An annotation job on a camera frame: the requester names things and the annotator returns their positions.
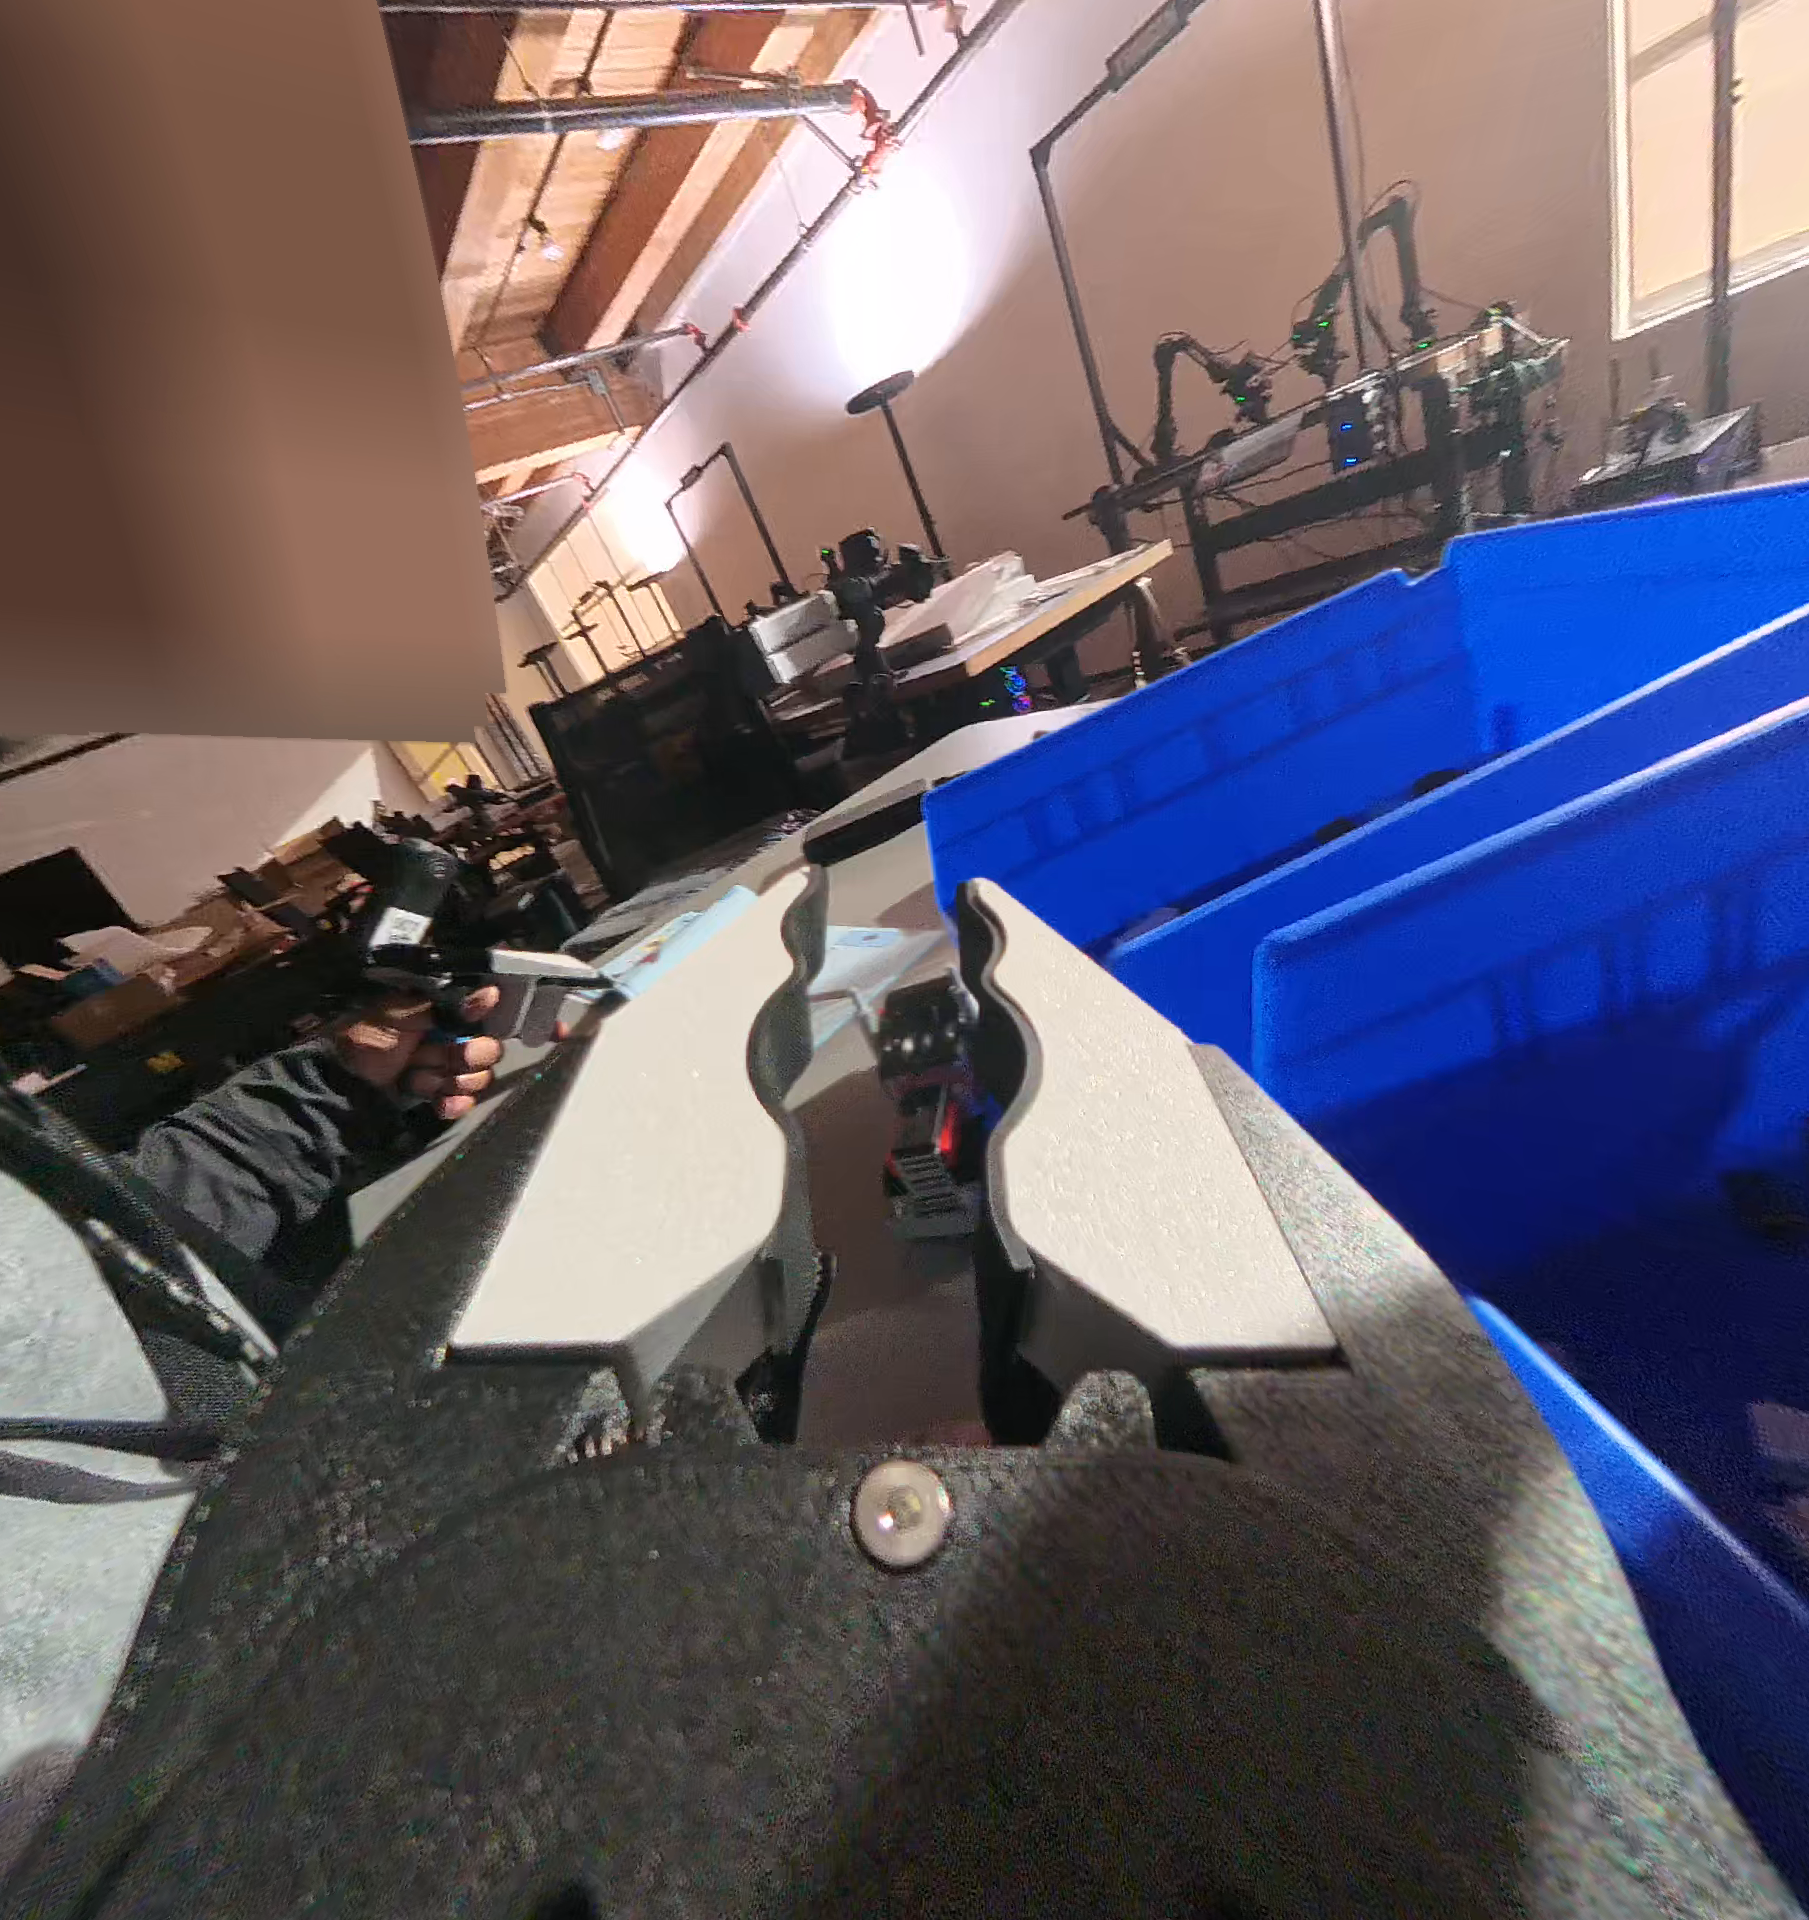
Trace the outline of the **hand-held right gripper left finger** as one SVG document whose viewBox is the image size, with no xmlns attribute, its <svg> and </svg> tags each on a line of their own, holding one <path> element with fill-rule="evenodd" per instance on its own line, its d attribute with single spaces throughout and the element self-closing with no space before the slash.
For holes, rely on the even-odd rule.
<svg viewBox="0 0 1809 1920">
<path fill-rule="evenodd" d="M 608 1015 L 451 1329 L 455 1363 L 585 1363 L 646 1414 L 670 1370 L 800 1376 L 825 1283 L 792 1089 L 827 884 L 790 870 Z"/>
</svg>

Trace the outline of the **person's left forearm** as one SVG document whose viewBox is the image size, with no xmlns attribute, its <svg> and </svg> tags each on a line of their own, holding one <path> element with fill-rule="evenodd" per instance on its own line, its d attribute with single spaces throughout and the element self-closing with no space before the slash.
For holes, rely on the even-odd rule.
<svg viewBox="0 0 1809 1920">
<path fill-rule="evenodd" d="M 312 1037 L 155 1122 L 114 1168 L 243 1262 L 315 1288 L 350 1257 L 348 1197 L 411 1145 L 412 1117 Z"/>
</svg>

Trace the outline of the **grey desk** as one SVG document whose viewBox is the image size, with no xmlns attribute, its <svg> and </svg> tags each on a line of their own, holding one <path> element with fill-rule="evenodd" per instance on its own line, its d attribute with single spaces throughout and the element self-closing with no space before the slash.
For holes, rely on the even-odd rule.
<svg viewBox="0 0 1809 1920">
<path fill-rule="evenodd" d="M 1034 739 L 1060 734 L 1092 713 L 1088 705 L 1031 711 L 958 730 L 882 774 L 864 795 L 832 807 L 830 821 L 874 807 L 899 786 L 953 782 L 996 762 Z M 705 913 L 731 887 L 762 891 L 797 865 L 800 839 L 753 852 L 740 866 L 695 875 L 701 891 L 626 913 L 626 940 L 601 941 L 601 958 L 624 961 L 657 927 L 682 913 Z M 956 934 L 932 887 L 932 860 L 921 822 L 910 817 L 896 839 L 827 870 L 830 927 L 890 927 L 927 948 L 903 982 L 956 970 Z M 491 1100 L 426 1146 L 411 1165 L 390 1171 L 348 1200 L 348 1239 L 363 1242 L 390 1211 L 441 1165 L 455 1146 L 496 1117 Z M 880 1089 L 864 1017 L 852 1012 L 814 1047 L 813 1063 L 792 1092 L 808 1139 L 814 1240 L 839 1262 L 827 1309 L 814 1333 L 803 1392 L 800 1441 L 818 1447 L 890 1441 L 960 1446 L 982 1444 L 975 1357 L 979 1319 L 967 1240 L 908 1240 L 890 1228 L 880 1189 L 880 1156 L 890 1143 L 893 1102 Z"/>
</svg>

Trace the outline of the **person's left hand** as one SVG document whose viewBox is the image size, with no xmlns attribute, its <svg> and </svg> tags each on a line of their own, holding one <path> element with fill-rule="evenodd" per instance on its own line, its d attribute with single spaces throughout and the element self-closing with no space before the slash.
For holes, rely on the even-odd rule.
<svg viewBox="0 0 1809 1920">
<path fill-rule="evenodd" d="M 451 1124 L 472 1114 L 496 1082 L 503 1044 L 482 1034 L 492 989 L 474 989 L 448 1015 L 429 989 L 396 989 L 339 1021 L 339 1066 L 400 1106 Z"/>
</svg>

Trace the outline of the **light blue instruction booklet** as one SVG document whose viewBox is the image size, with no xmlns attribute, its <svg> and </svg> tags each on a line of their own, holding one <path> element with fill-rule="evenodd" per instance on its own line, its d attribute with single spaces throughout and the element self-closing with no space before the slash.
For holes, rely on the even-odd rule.
<svg viewBox="0 0 1809 1920">
<path fill-rule="evenodd" d="M 698 948 L 714 941 L 747 910 L 753 901 L 756 896 L 747 887 L 729 887 L 714 906 L 677 913 L 629 953 L 601 958 L 594 965 L 629 999 L 634 999 L 698 953 Z M 809 975 L 808 996 L 825 1001 L 845 999 L 852 1004 L 869 1006 L 938 948 L 940 934 L 830 921 L 823 934 L 821 965 Z"/>
</svg>

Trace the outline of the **black mesh cabinet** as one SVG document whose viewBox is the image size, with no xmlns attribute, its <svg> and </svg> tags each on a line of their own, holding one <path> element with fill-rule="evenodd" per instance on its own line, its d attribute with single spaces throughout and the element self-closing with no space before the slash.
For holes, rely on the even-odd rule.
<svg viewBox="0 0 1809 1920">
<path fill-rule="evenodd" d="M 747 634 L 709 616 L 665 653 L 526 711 L 611 901 L 808 803 L 746 653 Z"/>
</svg>

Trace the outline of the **black red toy brick truck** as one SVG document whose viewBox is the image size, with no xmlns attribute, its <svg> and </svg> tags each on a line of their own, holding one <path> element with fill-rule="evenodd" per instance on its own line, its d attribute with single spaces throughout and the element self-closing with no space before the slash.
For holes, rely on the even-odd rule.
<svg viewBox="0 0 1809 1920">
<path fill-rule="evenodd" d="M 974 1062 L 979 1004 L 947 970 L 893 987 L 862 1015 L 890 1102 L 880 1165 L 890 1231 L 905 1242 L 970 1240 L 986 1211 L 990 1139 L 1001 1118 Z"/>
</svg>

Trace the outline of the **stacked white boxes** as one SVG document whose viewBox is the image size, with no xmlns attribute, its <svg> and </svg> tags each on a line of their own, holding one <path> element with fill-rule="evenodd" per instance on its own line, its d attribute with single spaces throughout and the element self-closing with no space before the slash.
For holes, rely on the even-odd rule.
<svg viewBox="0 0 1809 1920">
<path fill-rule="evenodd" d="M 792 686 L 821 663 L 852 653 L 860 637 L 832 592 L 805 595 L 747 621 L 759 657 L 777 686 Z"/>
</svg>

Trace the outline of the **wooden work table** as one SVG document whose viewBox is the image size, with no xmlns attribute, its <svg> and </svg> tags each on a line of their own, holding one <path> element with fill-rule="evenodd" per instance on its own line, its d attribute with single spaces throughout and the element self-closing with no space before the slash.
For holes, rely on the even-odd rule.
<svg viewBox="0 0 1809 1920">
<path fill-rule="evenodd" d="M 751 637 L 746 660 L 769 696 L 800 686 L 844 690 L 877 677 L 880 690 L 890 694 L 899 705 L 990 696 L 991 690 L 1017 698 L 1015 677 L 1026 677 L 1031 668 L 1048 669 L 1053 660 L 1075 660 L 1079 642 L 1108 616 L 1140 612 L 1154 621 L 1153 577 L 1171 554 L 1169 542 L 1145 542 L 1048 578 L 1034 573 L 1036 592 L 1012 616 L 949 647 L 938 647 L 929 637 L 887 647 L 882 642 L 887 612 L 927 596 L 884 602 L 874 586 L 839 581 L 821 592 L 832 592 L 855 624 L 860 642 L 852 653 L 821 663 L 814 673 L 792 686 L 774 682 Z"/>
</svg>

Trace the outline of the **black robot workstation bench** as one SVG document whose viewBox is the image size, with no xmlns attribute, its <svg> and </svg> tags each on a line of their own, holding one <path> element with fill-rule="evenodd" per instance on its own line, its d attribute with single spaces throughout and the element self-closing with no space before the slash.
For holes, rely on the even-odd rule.
<svg viewBox="0 0 1809 1920">
<path fill-rule="evenodd" d="M 1108 481 L 1067 511 L 1111 551 L 1165 520 L 1197 572 L 1197 634 L 1237 631 L 1340 595 L 1379 572 L 1426 572 L 1468 532 L 1540 511 L 1540 465 L 1560 441 L 1571 341 L 1489 306 L 1462 332 L 1355 371 L 1250 429 Z"/>
</svg>

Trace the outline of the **sprinkler pipe with red clamps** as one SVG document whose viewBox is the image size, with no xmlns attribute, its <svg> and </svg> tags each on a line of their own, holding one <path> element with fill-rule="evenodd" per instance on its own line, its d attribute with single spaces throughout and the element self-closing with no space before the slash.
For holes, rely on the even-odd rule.
<svg viewBox="0 0 1809 1920">
<path fill-rule="evenodd" d="M 698 385 L 698 380 L 710 371 L 722 356 L 747 334 L 751 325 L 759 323 L 761 311 L 777 299 L 782 286 L 803 268 L 803 263 L 809 258 L 814 245 L 827 234 L 827 229 L 860 201 L 874 192 L 880 185 L 882 166 L 890 163 L 890 159 L 914 137 L 917 127 L 923 123 L 923 116 L 938 106 L 938 101 L 949 92 L 953 84 L 966 72 L 966 68 L 986 53 L 986 46 L 993 42 L 993 37 L 1009 23 L 1009 19 L 1021 11 L 1021 2 L 993 2 L 984 9 L 967 27 L 967 32 L 960 32 L 956 37 L 956 53 L 940 62 L 938 72 L 929 75 L 923 89 L 917 93 L 908 110 L 896 114 L 874 137 L 874 149 L 869 157 L 857 159 L 849 163 L 844 185 L 835 189 L 835 194 L 821 205 L 821 210 L 797 227 L 795 245 L 790 253 L 766 273 L 766 277 L 747 294 L 747 299 L 731 310 L 725 328 L 709 338 L 709 342 L 701 347 L 698 362 L 685 367 L 674 385 L 665 389 L 659 398 L 657 415 L 634 429 L 616 450 L 616 459 L 599 473 L 599 474 L 582 474 L 582 473 L 565 473 L 556 478 L 550 485 L 535 485 L 521 499 L 509 495 L 496 502 L 499 508 L 505 506 L 531 506 L 537 499 L 546 499 L 547 493 L 560 495 L 560 506 L 568 506 L 568 520 L 553 520 L 550 525 L 543 525 L 539 520 L 531 522 L 531 535 L 539 541 L 537 546 L 526 546 L 520 551 L 511 546 L 516 541 L 516 529 L 505 529 L 503 525 L 489 525 L 489 532 L 499 535 L 496 541 L 496 564 L 492 564 L 492 602 L 505 602 L 520 589 L 524 589 L 529 573 L 535 565 L 546 564 L 546 559 L 556 551 L 560 541 L 570 535 L 570 529 L 587 520 L 599 493 L 616 482 L 618 473 L 637 456 L 637 450 L 643 446 L 652 433 L 670 419 L 670 412 L 682 402 L 682 398 Z"/>
</svg>

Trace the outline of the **black equipment case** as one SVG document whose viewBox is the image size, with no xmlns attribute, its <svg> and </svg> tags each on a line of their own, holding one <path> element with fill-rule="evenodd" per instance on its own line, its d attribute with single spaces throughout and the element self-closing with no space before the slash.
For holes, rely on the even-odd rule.
<svg viewBox="0 0 1809 1920">
<path fill-rule="evenodd" d="M 1603 456 L 1568 493 L 1566 515 L 1653 499 L 1724 493 L 1762 468 L 1762 408 L 1697 419 L 1684 402 L 1645 402 L 1612 425 Z"/>
</svg>

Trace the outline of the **grey metal pole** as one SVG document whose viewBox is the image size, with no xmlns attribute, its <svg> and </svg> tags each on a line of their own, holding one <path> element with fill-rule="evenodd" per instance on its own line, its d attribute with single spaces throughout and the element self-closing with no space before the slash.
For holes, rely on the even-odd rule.
<svg viewBox="0 0 1809 1920">
<path fill-rule="evenodd" d="M 1352 168 L 1352 127 L 1349 127 L 1349 89 L 1348 89 L 1348 59 L 1344 37 L 1337 2 L 1311 2 L 1311 20 L 1317 32 L 1317 59 L 1323 92 L 1323 123 L 1328 142 L 1328 172 L 1335 185 L 1335 203 L 1340 210 L 1340 245 L 1342 271 L 1349 306 L 1352 356 L 1359 371 L 1370 371 L 1367 351 L 1367 320 L 1359 281 L 1359 245 L 1357 245 L 1357 216 L 1359 194 L 1355 192 Z"/>
</svg>

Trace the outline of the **window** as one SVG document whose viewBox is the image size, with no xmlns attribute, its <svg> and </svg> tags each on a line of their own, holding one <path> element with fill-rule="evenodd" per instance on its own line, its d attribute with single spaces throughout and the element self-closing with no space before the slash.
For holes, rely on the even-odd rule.
<svg viewBox="0 0 1809 1920">
<path fill-rule="evenodd" d="M 1712 268 L 1712 6 L 1610 2 L 1612 334 L 1701 311 Z M 1809 268 L 1809 2 L 1736 6 L 1732 290 Z"/>
</svg>

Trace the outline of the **black overhead stand frame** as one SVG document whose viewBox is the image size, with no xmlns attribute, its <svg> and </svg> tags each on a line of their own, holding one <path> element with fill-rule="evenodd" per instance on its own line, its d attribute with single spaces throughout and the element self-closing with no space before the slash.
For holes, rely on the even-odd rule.
<svg viewBox="0 0 1809 1920">
<path fill-rule="evenodd" d="M 1108 393 L 1102 369 L 1096 352 L 1092 332 L 1088 328 L 1083 284 L 1071 263 L 1069 241 L 1065 234 L 1065 214 L 1053 185 L 1053 159 L 1061 142 L 1083 127 L 1083 123 L 1113 101 L 1134 79 L 1140 79 L 1169 46 L 1183 37 L 1195 15 L 1205 2 L 1163 2 L 1131 28 L 1126 39 L 1106 57 L 1101 79 L 1069 106 L 1061 116 L 1036 137 L 1031 145 L 1031 168 L 1036 177 L 1036 192 L 1041 205 L 1041 220 L 1050 245 L 1050 260 L 1060 273 L 1065 295 L 1065 311 L 1071 330 L 1071 342 L 1086 377 L 1086 393 L 1091 399 L 1099 441 L 1102 450 L 1102 465 L 1108 485 L 1121 490 L 1131 473 L 1141 469 L 1141 452 L 1115 425 L 1108 408 Z"/>
</svg>

